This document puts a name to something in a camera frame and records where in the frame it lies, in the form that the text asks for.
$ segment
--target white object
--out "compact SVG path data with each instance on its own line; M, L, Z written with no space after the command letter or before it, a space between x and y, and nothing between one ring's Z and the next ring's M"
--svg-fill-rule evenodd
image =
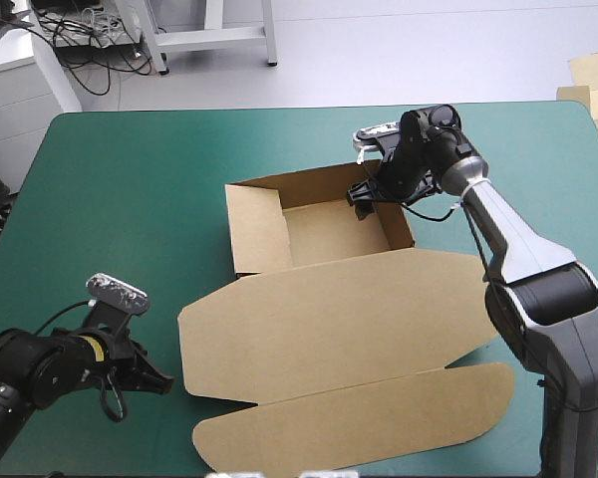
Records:
M17 2L16 11L24 9ZM20 190L51 120L81 110L48 45L24 30L0 39L0 179L11 192Z
M277 64L272 0L261 0L263 27L222 28L223 0L206 0L204 29L162 33L157 29L149 0L130 0L136 9L155 69L168 71L163 54L266 45L268 65Z

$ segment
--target white desk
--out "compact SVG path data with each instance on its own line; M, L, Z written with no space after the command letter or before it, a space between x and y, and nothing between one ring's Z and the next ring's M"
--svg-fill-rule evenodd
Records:
M16 11L26 9L16 1ZM0 39L0 179L17 192L51 120L82 110L53 51L24 30Z

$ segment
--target box lid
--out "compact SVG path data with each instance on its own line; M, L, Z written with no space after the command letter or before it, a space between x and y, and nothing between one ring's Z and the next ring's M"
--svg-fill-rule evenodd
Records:
M192 439L216 471L292 478L477 438L500 420L513 388L503 363L433 370L210 418Z
M409 248L245 277L179 315L184 385L268 403L444 367L495 336L481 276Z

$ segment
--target desk leg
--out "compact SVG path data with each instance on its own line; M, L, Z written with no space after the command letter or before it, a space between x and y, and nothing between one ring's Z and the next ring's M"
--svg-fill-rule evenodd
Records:
M157 45L156 33L157 28L154 23L154 19L150 17L150 7L147 5L149 0L130 0L133 7L136 9L138 20L140 20L140 26L142 27L142 33L144 34L144 40L147 42L149 47L150 56L152 57L152 63L155 69L160 73L168 71L164 58L161 55L161 50Z
M266 34L266 47L268 49L268 65L277 66L277 41L275 39L275 21L272 16L272 0L261 0L263 10L263 29Z

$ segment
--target cable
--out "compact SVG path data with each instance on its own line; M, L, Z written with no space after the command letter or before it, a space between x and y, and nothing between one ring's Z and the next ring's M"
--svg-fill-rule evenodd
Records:
M406 211L412 212L415 216L425 219L426 221L443 222L443 221L449 219L449 217L454 213L454 209L452 208L446 213L445 216L431 217L431 216L426 216L425 214L415 211L412 207L407 206L406 203L404 203L404 202L401 202L400 204L401 204L401 207L403 207Z
M100 381L100 406L102 407L102 410L110 420L114 421L115 423L119 423L127 417L129 414L129 409L127 407L127 402L122 395L122 391L120 390L120 386L118 385L116 372L117 369L112 366L111 370L107 373L106 380L99 375L94 375L94 377ZM109 384L109 387L113 391L113 395L116 398L118 410L120 411L119 413L115 413L109 405L109 401L107 399L107 383Z
M50 324L55 322L60 316L66 314L69 311L77 309L78 307L86 306L88 304L89 304L89 301L81 301L81 302L76 302L75 304L72 304L68 307L65 307L60 312L51 316L42 326L40 326L40 328L36 332L33 333L33 335L39 336L42 331L44 331Z
M118 55L124 60L124 62L127 64L127 66L129 66L129 69L119 69L116 67L111 66L111 64L109 63L109 59L106 58L106 62L105 63L101 63L98 62L97 60L95 60L95 58L93 57L93 55L91 56L91 58L85 60L84 62L71 62L71 61L65 61L65 59L62 57L62 55L59 52L59 47L57 45L57 39L62 38L68 45L71 45L71 41L68 39L68 37L64 36L61 32L63 30L68 30L72 33L82 33L84 35L86 35L88 37L88 41L89 41L89 47L90 48L95 48L96 45L94 45L94 41L97 42L98 46L101 49L106 48L102 42L100 41L100 39L98 38L98 36L96 35L94 29L90 29L89 26L87 25L83 25L80 24L79 22L75 22L72 20L65 20L65 17L67 15L67 12L65 12L65 14L61 17L60 21L52 19L48 16L48 14L38 11L36 10L36 13L39 13L41 15L41 17L44 19L44 21L40 22L40 26L41 28L43 28L45 31L50 32L53 34L52 36L52 41L50 41L48 38L46 38L44 35L41 35L40 33L36 32L35 30L33 30L32 28L26 26L25 24L22 23L18 23L18 22L12 22L9 20L5 20L3 18L0 18L0 23L5 24L5 25L11 25L12 27L15 28L19 28L22 30L26 30L29 33L31 33L32 35L35 35L36 37L40 38L42 41L44 41L47 45L49 45L49 47L53 50L53 52L56 54L56 56L58 57L58 59L60 60L60 65L65 68L66 70L69 71L69 73L71 74L71 76L76 80L76 82L78 83L78 85L80 85L80 87L82 87L86 92L90 93L91 95L94 96L98 96L98 97L102 97L104 95L106 95L110 90L111 90L111 85L112 85L112 81L111 81L111 71L116 71L116 72L122 72L122 73L135 73L141 76L148 76L150 75L151 72L151 66L150 66L150 57L146 55L146 53L144 53L144 51L142 49L139 49L139 52L144 55L147 59L145 60L144 63L142 63L139 67L134 67L131 62L129 62L129 60L127 59L127 57L124 55L124 53L121 51L121 46L119 44L116 43L116 41L108 34L104 34L104 36L107 38L107 40L109 41L109 44L107 46L115 46L116 47L116 52L118 53ZM124 31L127 33L127 35L129 35L129 32L127 31L126 27L124 26L124 23L120 22ZM55 25L55 28L51 29L49 27L49 25ZM107 86L105 87L105 89L101 92L96 92L94 90L92 90L91 88L89 88L85 82L83 82L78 75L75 73L75 70L85 67L89 64L96 64L99 65L101 67L104 67L107 69ZM144 72L143 68L149 66L149 70Z
M401 202L399 199L397 199L382 183L379 179L377 179L377 177L370 171L370 169L368 169L368 166L366 165L366 162L363 161L361 163L363 165L363 168L366 170L366 174L368 175L368 177L370 177L370 179L372 179L373 181L375 181L377 183L377 185L379 186L379 188L382 190L382 192L388 196L389 199L391 199L391 202L397 203L399 204L401 207L403 207L406 211L413 213L415 216L420 217L421 219L425 219L426 221L432 221L432 222L443 222L449 219L449 217L454 213L454 208L451 208L444 216L442 217L432 217L432 216L427 216L425 214L422 214L420 212L417 212L416 210L414 210L412 207L408 206L405 202Z

